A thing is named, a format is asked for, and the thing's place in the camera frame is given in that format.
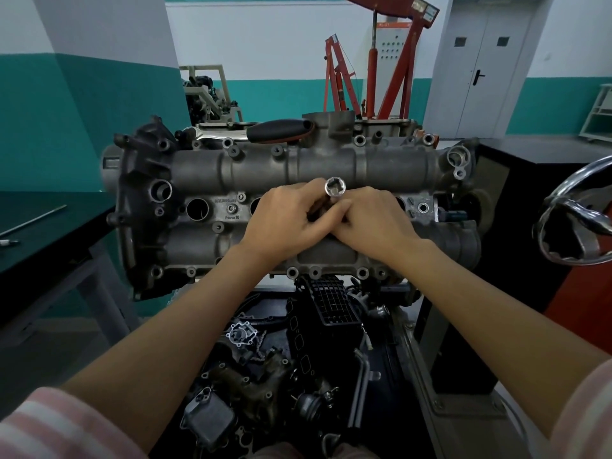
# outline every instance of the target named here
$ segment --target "person's right hand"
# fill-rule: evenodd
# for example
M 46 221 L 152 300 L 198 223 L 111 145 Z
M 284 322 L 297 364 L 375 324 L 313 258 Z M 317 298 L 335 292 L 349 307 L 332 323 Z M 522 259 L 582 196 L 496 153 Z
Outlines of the person's right hand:
M 348 222 L 337 224 L 332 233 L 352 249 L 394 267 L 395 258 L 423 241 L 390 192 L 366 186 L 347 190 L 342 199 L 353 202 L 345 215 Z

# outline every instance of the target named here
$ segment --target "sleeve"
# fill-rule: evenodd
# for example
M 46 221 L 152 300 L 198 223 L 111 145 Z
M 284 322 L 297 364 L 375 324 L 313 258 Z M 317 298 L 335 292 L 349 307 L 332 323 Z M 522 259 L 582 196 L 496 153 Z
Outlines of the sleeve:
M 564 459 L 612 457 L 612 359 L 578 386 L 563 408 L 550 442 Z
M 146 455 L 81 400 L 55 388 L 39 388 L 0 423 L 0 457 L 143 459 Z

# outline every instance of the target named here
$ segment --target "door lock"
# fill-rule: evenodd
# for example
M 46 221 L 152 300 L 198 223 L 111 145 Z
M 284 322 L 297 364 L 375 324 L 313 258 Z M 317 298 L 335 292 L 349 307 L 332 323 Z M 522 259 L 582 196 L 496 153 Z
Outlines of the door lock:
M 473 83 L 472 85 L 476 85 L 476 84 L 478 84 L 478 78 L 479 78 L 479 77 L 486 77 L 484 74 L 481 74 L 481 73 L 480 73 L 480 69 L 478 69 L 478 70 L 476 71 L 476 76 L 474 77 L 474 83 Z

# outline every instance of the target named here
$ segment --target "engine block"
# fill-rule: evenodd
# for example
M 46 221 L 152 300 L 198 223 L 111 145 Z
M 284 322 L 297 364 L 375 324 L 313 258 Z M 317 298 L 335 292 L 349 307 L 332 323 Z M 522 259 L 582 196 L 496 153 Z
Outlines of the engine block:
M 118 231 L 134 299 L 201 277 L 241 240 L 265 192 L 317 177 L 341 177 L 349 190 L 369 185 L 394 193 L 420 237 L 464 267 L 477 264 L 476 223 L 439 216 L 469 182 L 477 141 L 436 150 L 434 136 L 413 120 L 355 121 L 352 111 L 303 118 L 290 122 L 303 125 L 294 136 L 275 135 L 274 122 L 208 123 L 172 134 L 157 117 L 132 136 L 115 136 L 102 156 L 102 177 L 117 197 L 108 222 Z M 262 126 L 272 134 L 257 133 Z M 332 237 L 271 273 L 379 280 L 394 274 Z

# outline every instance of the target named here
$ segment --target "person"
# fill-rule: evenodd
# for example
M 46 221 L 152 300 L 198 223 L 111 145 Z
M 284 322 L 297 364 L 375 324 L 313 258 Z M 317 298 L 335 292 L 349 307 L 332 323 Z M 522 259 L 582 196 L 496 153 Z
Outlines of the person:
M 389 192 L 349 190 L 309 222 L 324 183 L 267 192 L 244 238 L 180 299 L 58 389 L 36 390 L 4 419 L 0 456 L 144 457 L 244 297 L 274 266 L 329 233 L 421 290 L 562 456 L 612 456 L 610 355 L 419 238 Z M 282 448 L 286 454 L 267 454 L 290 455 L 287 444 Z M 351 451 L 345 456 L 358 456 Z

